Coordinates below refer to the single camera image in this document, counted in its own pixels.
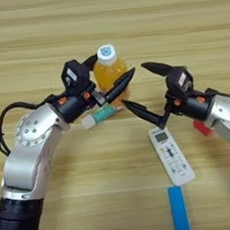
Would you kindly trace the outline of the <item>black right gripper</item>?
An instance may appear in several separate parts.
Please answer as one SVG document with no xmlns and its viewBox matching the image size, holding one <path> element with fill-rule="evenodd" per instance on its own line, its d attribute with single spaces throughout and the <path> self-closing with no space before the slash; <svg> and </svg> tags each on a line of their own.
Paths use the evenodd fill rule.
<svg viewBox="0 0 230 230">
<path fill-rule="evenodd" d="M 162 62 L 143 62 L 141 67 L 144 67 L 148 71 L 156 75 L 167 76 L 172 72 L 175 72 L 175 68 L 171 65 Z M 154 112 L 151 112 L 142 104 L 138 104 L 134 101 L 124 100 L 123 103 L 126 108 L 133 112 L 137 117 L 155 124 L 162 130 L 165 129 L 169 120 L 170 114 L 173 113 L 177 116 L 186 116 L 191 119 L 197 119 L 203 121 L 207 119 L 207 114 L 210 109 L 210 103 L 212 99 L 206 96 L 191 96 L 186 101 L 180 101 L 178 99 L 169 99 L 166 106 L 171 108 L 166 110 L 161 116 Z"/>
</svg>

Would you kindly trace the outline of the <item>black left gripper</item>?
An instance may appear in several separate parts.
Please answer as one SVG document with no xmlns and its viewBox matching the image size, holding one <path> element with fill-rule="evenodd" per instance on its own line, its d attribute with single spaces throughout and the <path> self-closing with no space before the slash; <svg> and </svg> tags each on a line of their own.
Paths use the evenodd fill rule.
<svg viewBox="0 0 230 230">
<path fill-rule="evenodd" d="M 88 57 L 83 64 L 87 66 L 89 70 L 93 70 L 97 61 L 97 55 L 93 55 Z M 77 95 L 62 95 L 55 101 L 55 110 L 59 113 L 64 122 L 67 124 L 73 123 L 80 115 L 90 108 L 93 108 L 95 105 L 102 106 L 106 102 L 112 102 L 119 97 L 133 78 L 132 76 L 135 71 L 136 69 L 133 67 L 123 73 L 106 95 L 97 91 L 92 86 L 88 86 L 87 89 Z"/>
</svg>

